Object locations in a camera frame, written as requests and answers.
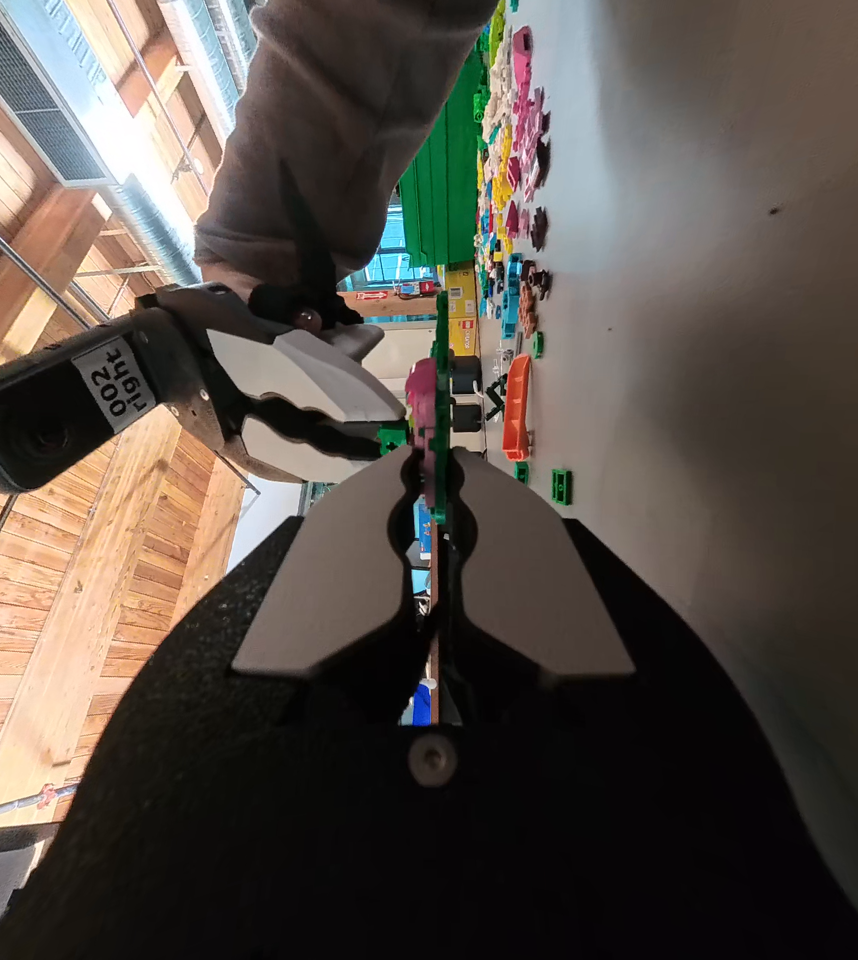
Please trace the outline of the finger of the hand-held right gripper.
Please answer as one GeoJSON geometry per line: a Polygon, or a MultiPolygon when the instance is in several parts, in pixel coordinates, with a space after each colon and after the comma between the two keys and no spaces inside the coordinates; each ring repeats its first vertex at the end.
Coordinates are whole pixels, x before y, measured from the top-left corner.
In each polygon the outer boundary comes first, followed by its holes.
{"type": "Polygon", "coordinates": [[[272,342],[209,329],[219,365],[246,396],[279,397],[339,423],[401,420],[405,405],[363,366],[384,338],[378,326],[337,326],[324,336],[294,329],[272,342]]]}
{"type": "Polygon", "coordinates": [[[241,441],[250,459],[278,468],[305,482],[337,484],[364,470],[381,456],[378,432],[398,427],[398,414],[336,418],[311,414],[308,436],[284,433],[259,415],[247,414],[241,441]]]}

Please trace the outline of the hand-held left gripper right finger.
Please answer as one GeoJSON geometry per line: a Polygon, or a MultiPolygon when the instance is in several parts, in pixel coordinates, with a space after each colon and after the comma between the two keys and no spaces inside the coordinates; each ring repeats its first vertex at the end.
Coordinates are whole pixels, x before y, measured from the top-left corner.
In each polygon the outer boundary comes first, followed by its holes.
{"type": "Polygon", "coordinates": [[[450,662],[469,687],[627,678],[635,664],[555,509],[474,452],[450,456],[450,662]]]}

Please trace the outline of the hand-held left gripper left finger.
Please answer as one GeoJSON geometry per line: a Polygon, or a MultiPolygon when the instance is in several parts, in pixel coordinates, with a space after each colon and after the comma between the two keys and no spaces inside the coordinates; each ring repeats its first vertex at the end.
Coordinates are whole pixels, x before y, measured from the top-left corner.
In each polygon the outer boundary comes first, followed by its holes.
{"type": "Polygon", "coordinates": [[[249,676],[307,679],[374,645],[418,649],[413,508],[422,456],[399,447],[328,492],[307,515],[232,662],[249,676]]]}

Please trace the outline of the green lego model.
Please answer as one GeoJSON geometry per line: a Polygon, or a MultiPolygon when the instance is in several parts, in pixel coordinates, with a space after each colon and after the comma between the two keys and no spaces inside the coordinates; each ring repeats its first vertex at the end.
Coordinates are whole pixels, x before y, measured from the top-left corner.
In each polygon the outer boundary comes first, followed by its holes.
{"type": "Polygon", "coordinates": [[[437,526],[447,522],[448,462],[451,438],[449,302],[441,291],[435,301],[435,341],[430,356],[417,361],[406,382],[411,410],[411,444],[421,453],[423,496],[437,526]]]}

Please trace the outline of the person's right forearm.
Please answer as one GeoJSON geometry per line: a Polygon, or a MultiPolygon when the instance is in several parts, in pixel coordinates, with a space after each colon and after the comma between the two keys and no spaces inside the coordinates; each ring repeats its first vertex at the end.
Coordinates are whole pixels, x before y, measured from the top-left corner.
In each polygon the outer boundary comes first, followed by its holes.
{"type": "Polygon", "coordinates": [[[379,246],[390,194],[428,138],[492,17],[493,1],[274,1],[252,12],[258,45],[195,262],[262,283],[297,280],[280,194],[286,162],[338,279],[379,246]]]}

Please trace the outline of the pile of lego pieces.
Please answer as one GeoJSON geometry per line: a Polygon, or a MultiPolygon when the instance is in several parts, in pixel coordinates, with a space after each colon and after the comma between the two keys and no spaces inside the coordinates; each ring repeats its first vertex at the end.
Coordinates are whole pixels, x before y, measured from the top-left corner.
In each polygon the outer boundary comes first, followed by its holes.
{"type": "Polygon", "coordinates": [[[533,34],[517,20],[519,3],[498,2],[476,44],[484,86],[476,97],[481,123],[475,267],[482,315],[503,343],[529,342],[541,330],[538,309],[553,276],[535,255],[545,246],[547,211],[535,203],[550,170],[551,114],[532,80],[533,34]]]}

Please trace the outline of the person's right hand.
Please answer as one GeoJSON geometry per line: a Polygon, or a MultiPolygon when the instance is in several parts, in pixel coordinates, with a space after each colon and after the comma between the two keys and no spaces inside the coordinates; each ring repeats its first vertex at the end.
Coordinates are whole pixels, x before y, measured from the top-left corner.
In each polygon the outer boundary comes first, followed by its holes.
{"type": "Polygon", "coordinates": [[[224,286],[246,303],[253,291],[262,284],[257,277],[237,270],[224,261],[203,262],[199,265],[199,270],[205,283],[224,286]]]}

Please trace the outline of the orange brick separator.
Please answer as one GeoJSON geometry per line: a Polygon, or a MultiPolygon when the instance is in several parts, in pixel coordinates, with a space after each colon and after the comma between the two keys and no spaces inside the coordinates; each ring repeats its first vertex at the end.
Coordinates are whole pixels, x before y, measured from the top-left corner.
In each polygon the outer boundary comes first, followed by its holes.
{"type": "Polygon", "coordinates": [[[506,374],[504,406],[503,452],[510,462],[524,462],[531,452],[530,430],[527,424],[531,357],[516,356],[506,374]]]}

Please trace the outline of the green storage bin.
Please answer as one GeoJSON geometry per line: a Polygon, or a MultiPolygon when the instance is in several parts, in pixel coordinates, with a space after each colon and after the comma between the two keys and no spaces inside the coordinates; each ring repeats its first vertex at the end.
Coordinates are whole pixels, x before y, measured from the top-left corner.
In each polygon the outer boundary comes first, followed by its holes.
{"type": "Polygon", "coordinates": [[[446,267],[474,256],[482,131],[476,97],[483,75],[483,58],[473,50],[429,137],[399,180],[412,267],[446,267]]]}

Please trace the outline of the metal pipe with red valve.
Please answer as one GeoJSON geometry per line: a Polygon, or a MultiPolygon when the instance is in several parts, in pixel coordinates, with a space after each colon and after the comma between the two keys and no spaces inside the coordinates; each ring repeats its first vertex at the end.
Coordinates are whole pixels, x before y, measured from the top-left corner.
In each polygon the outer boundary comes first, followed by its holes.
{"type": "Polygon", "coordinates": [[[41,791],[33,795],[0,803],[0,817],[26,809],[45,810],[48,807],[53,807],[62,800],[73,798],[77,787],[78,780],[59,787],[47,783],[41,791]]]}

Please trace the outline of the metal air duct with grille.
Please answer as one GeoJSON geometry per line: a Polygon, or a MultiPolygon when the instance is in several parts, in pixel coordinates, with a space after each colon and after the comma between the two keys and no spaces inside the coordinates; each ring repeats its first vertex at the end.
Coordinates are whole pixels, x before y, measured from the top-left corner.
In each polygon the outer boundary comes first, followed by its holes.
{"type": "Polygon", "coordinates": [[[0,104],[63,186],[99,191],[167,282],[201,282],[171,174],[65,2],[0,2],[0,104]]]}

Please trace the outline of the round metal duct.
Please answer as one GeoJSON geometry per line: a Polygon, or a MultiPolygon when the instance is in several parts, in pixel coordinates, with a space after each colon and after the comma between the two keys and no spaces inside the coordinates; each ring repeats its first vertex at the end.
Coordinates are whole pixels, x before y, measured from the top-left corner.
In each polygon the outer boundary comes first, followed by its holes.
{"type": "Polygon", "coordinates": [[[159,9],[220,143],[236,126],[257,39],[256,2],[159,1],[159,9]]]}

